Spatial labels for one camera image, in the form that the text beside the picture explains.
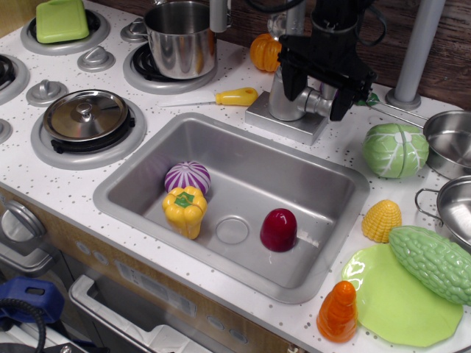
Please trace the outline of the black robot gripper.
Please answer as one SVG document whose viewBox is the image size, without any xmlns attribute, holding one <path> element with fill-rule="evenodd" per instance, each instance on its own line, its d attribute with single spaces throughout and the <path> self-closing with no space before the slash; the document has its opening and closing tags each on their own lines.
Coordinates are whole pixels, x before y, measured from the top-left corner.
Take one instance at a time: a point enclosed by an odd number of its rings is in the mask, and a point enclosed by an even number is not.
<svg viewBox="0 0 471 353">
<path fill-rule="evenodd" d="M 341 121 L 354 102 L 367 99 L 376 73 L 358 56 L 356 46 L 370 3 L 317 3 L 311 13 L 311 35 L 283 35 L 282 81 L 285 97 L 294 101 L 310 76 L 337 88 L 329 118 Z"/>
</svg>

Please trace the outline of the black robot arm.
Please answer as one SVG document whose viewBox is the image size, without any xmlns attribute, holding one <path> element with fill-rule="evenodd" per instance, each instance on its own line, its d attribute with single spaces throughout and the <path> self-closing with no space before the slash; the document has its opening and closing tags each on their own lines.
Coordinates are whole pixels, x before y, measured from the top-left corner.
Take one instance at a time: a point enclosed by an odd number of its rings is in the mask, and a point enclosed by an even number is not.
<svg viewBox="0 0 471 353">
<path fill-rule="evenodd" d="M 311 35 L 301 34 L 305 2 L 264 6 L 261 13 L 287 13 L 278 68 L 269 94 L 269 113 L 279 121 L 296 121 L 307 113 L 340 121 L 357 102 L 366 101 L 378 75 L 358 56 L 366 11 L 384 24 L 371 1 L 317 1 L 311 13 Z"/>
</svg>

